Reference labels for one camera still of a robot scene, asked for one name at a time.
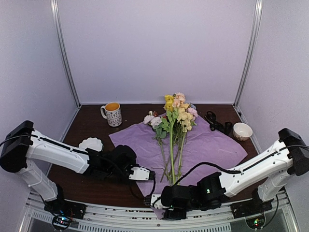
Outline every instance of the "white backdrop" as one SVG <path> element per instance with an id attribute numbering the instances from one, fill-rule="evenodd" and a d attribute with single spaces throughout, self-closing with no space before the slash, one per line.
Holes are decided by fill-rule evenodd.
<path id="1" fill-rule="evenodd" d="M 81 103 L 232 103 L 254 0 L 59 0 Z"/>
<path id="2" fill-rule="evenodd" d="M 76 107 L 57 42 L 50 0 L 0 0 L 0 142 L 24 120 L 60 139 Z M 46 172 L 49 164 L 40 162 Z M 0 231 L 18 231 L 30 188 L 0 168 Z"/>
<path id="3" fill-rule="evenodd" d="M 265 0 L 262 21 L 240 108 L 262 150 L 289 128 L 309 145 L 309 2 Z M 309 228 L 309 173 L 287 192 L 301 231 Z"/>

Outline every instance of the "purple cloth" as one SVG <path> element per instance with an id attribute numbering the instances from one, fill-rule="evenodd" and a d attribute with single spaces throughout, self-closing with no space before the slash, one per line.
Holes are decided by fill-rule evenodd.
<path id="1" fill-rule="evenodd" d="M 247 152 L 241 145 L 217 130 L 211 131 L 209 123 L 201 117 L 196 119 L 196 123 L 197 126 L 193 126 L 192 131 L 188 132 L 187 141 L 183 147 L 182 174 L 185 174 L 193 166 L 202 161 L 212 162 L 229 169 L 236 166 L 247 156 Z M 161 194 L 163 188 L 169 185 L 169 183 L 166 177 L 160 183 L 164 163 L 160 146 L 153 139 L 154 137 L 155 132 L 152 128 L 143 123 L 134 124 L 125 130 L 110 135 L 115 146 L 127 145 L 131 147 L 137 155 L 137 163 L 156 172 L 154 194 Z M 167 159 L 169 157 L 169 137 L 164 139 L 163 142 L 165 144 L 164 151 Z M 203 177 L 216 171 L 218 171 L 216 168 L 207 165 L 199 166 L 181 181 L 181 185 L 196 185 Z M 140 181 L 137 182 L 137 185 L 144 196 L 148 195 L 153 187 L 151 181 Z M 162 218 L 162 210 L 154 210 L 154 212 L 158 218 Z"/>

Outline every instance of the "mug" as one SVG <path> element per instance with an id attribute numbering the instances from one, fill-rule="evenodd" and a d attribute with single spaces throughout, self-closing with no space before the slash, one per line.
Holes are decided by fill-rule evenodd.
<path id="1" fill-rule="evenodd" d="M 107 119 L 108 125 L 111 127 L 118 127 L 122 123 L 119 103 L 111 102 L 101 106 L 101 114 L 103 118 Z"/>

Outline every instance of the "white bowl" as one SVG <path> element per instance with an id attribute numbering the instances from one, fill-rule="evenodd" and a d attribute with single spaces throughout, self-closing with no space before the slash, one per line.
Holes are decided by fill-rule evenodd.
<path id="1" fill-rule="evenodd" d="M 103 150 L 103 143 L 100 139 L 98 138 L 87 138 L 84 139 L 79 145 L 79 148 L 90 148 L 95 151 L 102 151 Z"/>
<path id="2" fill-rule="evenodd" d="M 247 124 L 238 122 L 233 126 L 233 134 L 237 140 L 246 141 L 252 136 L 253 131 Z"/>

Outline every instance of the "dark brown tabletop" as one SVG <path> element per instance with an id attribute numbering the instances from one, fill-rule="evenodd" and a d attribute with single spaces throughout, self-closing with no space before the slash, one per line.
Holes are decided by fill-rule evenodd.
<path id="1" fill-rule="evenodd" d="M 207 111 L 214 111 L 217 115 L 217 120 L 221 123 L 226 121 L 232 123 L 240 122 L 232 105 L 201 104 L 196 105 L 196 107 L 200 116 L 204 116 Z M 159 114 L 164 113 L 163 105 L 160 104 L 121 105 L 123 123 L 118 128 L 112 128 L 102 118 L 100 105 L 83 105 L 69 129 L 64 143 L 78 146 L 83 139 L 97 137 L 104 142 L 104 151 L 113 150 L 114 145 L 109 138 L 109 134 L 123 130 L 135 123 L 140 123 L 149 110 L 156 110 Z M 257 155 L 251 140 L 240 142 L 240 144 L 248 153 L 248 156 L 242 162 Z M 48 177 L 63 188 L 65 198 L 69 200 L 112 206 L 145 207 L 142 200 L 138 200 L 131 195 L 127 184 L 115 176 L 99 181 L 53 165 Z M 237 196 L 231 198 L 231 201 L 251 198 L 251 192 L 258 185 L 259 183 L 248 187 Z M 134 184 L 133 190 L 138 196 L 142 197 L 136 184 Z"/>

